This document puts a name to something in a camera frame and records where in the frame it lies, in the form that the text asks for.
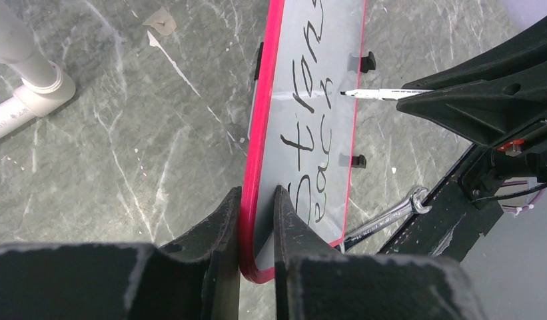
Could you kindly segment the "red framed whiteboard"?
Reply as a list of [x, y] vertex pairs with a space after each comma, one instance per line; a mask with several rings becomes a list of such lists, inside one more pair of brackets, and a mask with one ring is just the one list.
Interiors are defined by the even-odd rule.
[[296, 214], [330, 245], [344, 238], [366, 1], [271, 1], [251, 113], [239, 265], [274, 277], [273, 206], [284, 187]]

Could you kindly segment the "black white marker pen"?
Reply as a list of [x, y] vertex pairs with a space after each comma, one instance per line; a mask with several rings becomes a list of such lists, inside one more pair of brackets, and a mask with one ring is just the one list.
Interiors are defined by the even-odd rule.
[[341, 91], [340, 94], [355, 99], [370, 99], [379, 101], [399, 101], [415, 95], [432, 92], [427, 89], [354, 89]]

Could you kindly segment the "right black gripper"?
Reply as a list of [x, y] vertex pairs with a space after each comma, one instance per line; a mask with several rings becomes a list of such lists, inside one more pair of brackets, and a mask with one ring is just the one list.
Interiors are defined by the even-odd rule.
[[[479, 56], [402, 87], [439, 90], [399, 101], [398, 111], [496, 147], [485, 150], [460, 176], [471, 203], [547, 188], [547, 16]], [[538, 184], [497, 195], [512, 178], [535, 178]]]

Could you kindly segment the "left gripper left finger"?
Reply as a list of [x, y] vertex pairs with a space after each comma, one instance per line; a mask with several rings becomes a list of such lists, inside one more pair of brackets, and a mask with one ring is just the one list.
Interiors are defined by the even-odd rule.
[[241, 188], [152, 243], [0, 246], [0, 319], [237, 319]]

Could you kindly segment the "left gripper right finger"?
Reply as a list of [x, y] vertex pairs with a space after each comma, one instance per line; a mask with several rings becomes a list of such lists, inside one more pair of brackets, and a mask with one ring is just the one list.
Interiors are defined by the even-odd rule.
[[467, 274], [449, 258], [345, 255], [274, 192], [274, 279], [278, 319], [483, 319]]

